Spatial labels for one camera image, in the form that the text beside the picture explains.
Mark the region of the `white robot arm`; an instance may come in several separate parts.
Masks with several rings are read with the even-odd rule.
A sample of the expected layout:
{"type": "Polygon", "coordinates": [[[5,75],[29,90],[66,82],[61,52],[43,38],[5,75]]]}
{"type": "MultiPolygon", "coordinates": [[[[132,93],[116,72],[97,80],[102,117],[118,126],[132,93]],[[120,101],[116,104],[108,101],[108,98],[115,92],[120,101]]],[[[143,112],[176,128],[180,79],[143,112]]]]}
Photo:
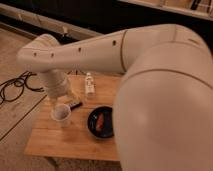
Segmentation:
{"type": "Polygon", "coordinates": [[[66,45],[43,34],[17,59],[54,97],[67,69],[122,74],[113,127],[123,171],[213,171],[213,55],[193,30],[161,24],[66,45]]]}

